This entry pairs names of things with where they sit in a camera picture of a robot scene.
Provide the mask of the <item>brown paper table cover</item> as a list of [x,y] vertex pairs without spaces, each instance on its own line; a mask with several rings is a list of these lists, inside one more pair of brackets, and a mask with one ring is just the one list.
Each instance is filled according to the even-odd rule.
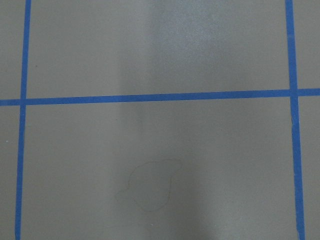
[[317,240],[317,0],[3,0],[3,240]]

